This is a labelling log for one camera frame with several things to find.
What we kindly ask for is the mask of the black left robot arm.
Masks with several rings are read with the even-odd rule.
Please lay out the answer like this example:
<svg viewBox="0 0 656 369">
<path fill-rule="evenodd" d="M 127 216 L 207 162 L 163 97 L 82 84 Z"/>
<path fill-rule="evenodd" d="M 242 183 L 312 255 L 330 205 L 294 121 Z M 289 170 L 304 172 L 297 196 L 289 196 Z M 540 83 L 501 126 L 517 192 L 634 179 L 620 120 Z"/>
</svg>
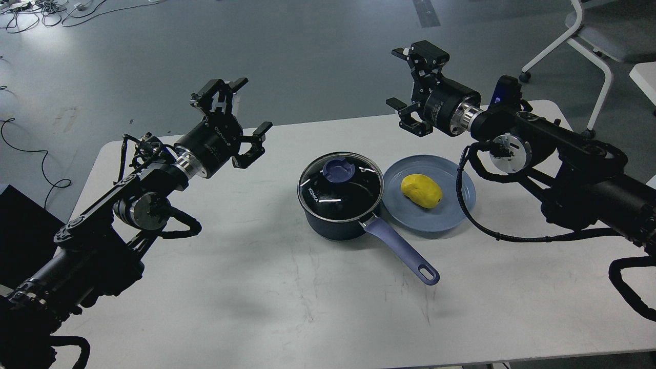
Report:
<svg viewBox="0 0 656 369">
<path fill-rule="evenodd" d="M 212 177 L 228 161 L 248 168 L 265 149 L 266 121 L 245 135 L 233 114 L 234 94 L 248 83 L 212 79 L 190 98 L 203 119 L 173 145 L 146 133 L 122 137 L 118 180 L 52 236 L 59 252 L 2 297 L 2 368 L 49 368 L 57 346 L 77 346 L 73 365 L 87 366 L 85 338 L 57 336 L 61 324 L 101 296 L 119 296 L 141 279 L 154 241 L 193 237 L 202 226 L 168 197 L 194 176 Z"/>
</svg>

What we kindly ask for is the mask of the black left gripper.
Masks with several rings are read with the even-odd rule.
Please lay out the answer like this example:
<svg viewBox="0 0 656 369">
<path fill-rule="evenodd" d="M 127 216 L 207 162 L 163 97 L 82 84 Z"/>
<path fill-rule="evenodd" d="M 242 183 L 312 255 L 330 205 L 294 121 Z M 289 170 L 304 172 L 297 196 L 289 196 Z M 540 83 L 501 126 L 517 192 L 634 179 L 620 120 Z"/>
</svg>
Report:
<svg viewBox="0 0 656 369">
<path fill-rule="evenodd" d="M 190 105 L 204 119 L 174 143 L 174 151 L 181 156 L 190 153 L 195 157 L 200 165 L 196 173 L 199 177 L 213 177 L 231 157 L 235 168 L 245 170 L 265 153 L 265 134 L 273 123 L 264 121 L 252 135 L 244 136 L 233 115 L 233 96 L 248 82 L 247 77 L 235 81 L 212 79 L 198 93 L 191 94 Z M 242 144 L 251 146 L 240 154 Z"/>
</svg>

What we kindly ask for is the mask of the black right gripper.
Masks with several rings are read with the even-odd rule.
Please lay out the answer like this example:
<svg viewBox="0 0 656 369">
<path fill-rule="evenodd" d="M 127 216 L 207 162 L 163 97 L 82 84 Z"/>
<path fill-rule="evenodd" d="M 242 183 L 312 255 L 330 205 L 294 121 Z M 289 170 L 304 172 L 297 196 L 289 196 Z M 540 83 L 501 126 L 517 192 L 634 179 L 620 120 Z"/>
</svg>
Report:
<svg viewBox="0 0 656 369">
<path fill-rule="evenodd" d="M 482 97 L 458 82 L 441 82 L 441 70 L 450 59 L 449 53 L 428 40 L 420 40 L 408 48 L 393 49 L 392 55 L 407 62 L 413 78 L 411 105 L 395 97 L 386 99 L 386 104 L 398 113 L 400 128 L 419 137 L 431 134 L 433 128 L 449 136 L 461 135 L 465 128 L 459 123 L 464 112 L 460 105 L 478 107 Z M 420 103 L 424 103 L 423 121 L 412 117 Z"/>
</svg>

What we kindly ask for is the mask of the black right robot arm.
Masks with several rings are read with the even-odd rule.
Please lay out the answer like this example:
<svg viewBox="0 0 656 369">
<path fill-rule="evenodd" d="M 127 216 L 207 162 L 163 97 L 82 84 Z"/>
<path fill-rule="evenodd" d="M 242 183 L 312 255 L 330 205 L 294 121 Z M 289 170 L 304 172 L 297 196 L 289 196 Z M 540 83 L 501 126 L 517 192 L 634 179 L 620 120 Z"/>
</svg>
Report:
<svg viewBox="0 0 656 369">
<path fill-rule="evenodd" d="M 623 236 L 646 255 L 613 261 L 609 280 L 635 312 L 654 321 L 654 309 L 622 278 L 624 269 L 653 267 L 655 248 L 655 191 L 625 175 L 627 156 L 563 128 L 560 120 L 535 115 L 515 77 L 499 77 L 484 109 L 480 93 L 443 75 L 449 54 L 431 42 L 420 40 L 392 54 L 408 64 L 413 78 L 410 104 L 386 101 L 398 112 L 400 127 L 416 136 L 438 129 L 449 136 L 468 132 L 474 139 L 463 150 L 456 175 L 456 196 L 469 221 L 497 240 L 518 243 Z M 479 224 L 462 195 L 467 163 L 485 180 L 521 185 L 541 203 L 546 222 L 569 232 L 525 238 Z"/>
</svg>

